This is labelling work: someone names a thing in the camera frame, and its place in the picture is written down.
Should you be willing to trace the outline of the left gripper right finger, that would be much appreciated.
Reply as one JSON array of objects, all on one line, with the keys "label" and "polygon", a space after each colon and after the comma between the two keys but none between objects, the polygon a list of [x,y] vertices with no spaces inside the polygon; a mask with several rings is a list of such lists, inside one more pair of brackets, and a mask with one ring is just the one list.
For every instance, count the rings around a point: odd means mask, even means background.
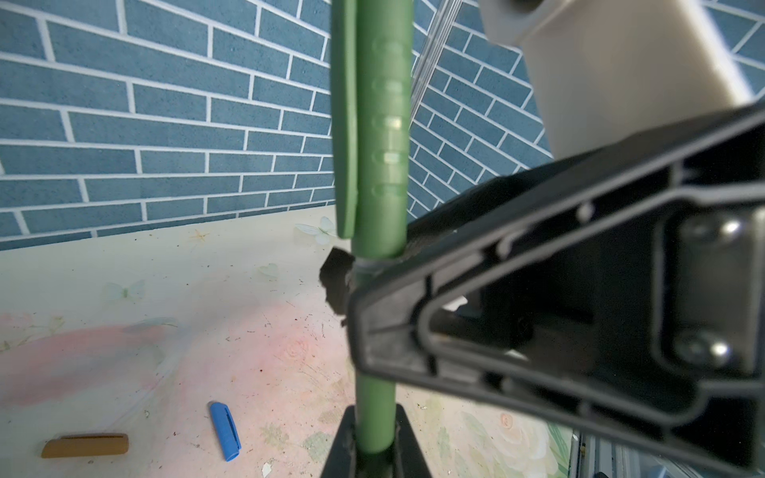
[{"label": "left gripper right finger", "polygon": [[418,444],[412,424],[401,404],[396,405],[396,437],[394,438],[394,478],[432,478]]}]

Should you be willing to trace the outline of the blue pen cap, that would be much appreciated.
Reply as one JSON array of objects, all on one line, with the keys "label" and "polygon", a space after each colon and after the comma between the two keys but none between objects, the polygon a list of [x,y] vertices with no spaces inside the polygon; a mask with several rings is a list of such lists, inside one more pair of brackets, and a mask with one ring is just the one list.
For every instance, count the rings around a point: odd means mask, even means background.
[{"label": "blue pen cap", "polygon": [[239,456],[242,447],[233,415],[221,402],[211,402],[208,408],[223,459],[231,462]]}]

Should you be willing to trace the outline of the green pen cap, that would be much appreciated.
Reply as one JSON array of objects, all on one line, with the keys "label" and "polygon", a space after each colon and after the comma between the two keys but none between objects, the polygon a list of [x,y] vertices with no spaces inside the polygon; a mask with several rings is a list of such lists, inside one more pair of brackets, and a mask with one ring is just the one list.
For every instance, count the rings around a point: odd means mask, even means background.
[{"label": "green pen cap", "polygon": [[335,1],[331,116],[338,233],[356,257],[402,255],[412,94],[409,1]]}]

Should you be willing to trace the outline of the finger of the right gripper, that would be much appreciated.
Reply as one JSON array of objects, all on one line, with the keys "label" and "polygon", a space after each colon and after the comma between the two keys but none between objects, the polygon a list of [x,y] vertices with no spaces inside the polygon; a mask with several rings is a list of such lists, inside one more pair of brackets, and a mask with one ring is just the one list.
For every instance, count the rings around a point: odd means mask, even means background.
[{"label": "finger of the right gripper", "polygon": [[347,314],[354,264],[355,257],[351,253],[334,247],[319,272],[319,280],[326,293],[326,302],[337,316]]},{"label": "finger of the right gripper", "polygon": [[366,374],[719,476],[764,467],[764,111],[476,187],[352,294]]}]

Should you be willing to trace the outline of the green pen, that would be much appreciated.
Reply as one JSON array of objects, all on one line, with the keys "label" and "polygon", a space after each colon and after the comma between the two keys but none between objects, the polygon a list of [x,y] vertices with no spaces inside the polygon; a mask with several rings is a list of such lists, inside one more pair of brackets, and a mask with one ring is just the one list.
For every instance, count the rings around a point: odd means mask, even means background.
[{"label": "green pen", "polygon": [[396,384],[363,371],[361,356],[353,354],[356,368],[356,444],[364,455],[386,452],[396,438]]}]

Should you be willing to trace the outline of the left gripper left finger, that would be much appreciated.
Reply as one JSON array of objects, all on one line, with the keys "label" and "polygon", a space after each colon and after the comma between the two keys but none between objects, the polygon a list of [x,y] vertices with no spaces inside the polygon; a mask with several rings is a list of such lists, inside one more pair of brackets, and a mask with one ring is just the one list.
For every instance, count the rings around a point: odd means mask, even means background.
[{"label": "left gripper left finger", "polygon": [[356,408],[348,406],[325,462],[322,478],[355,478],[357,473]]}]

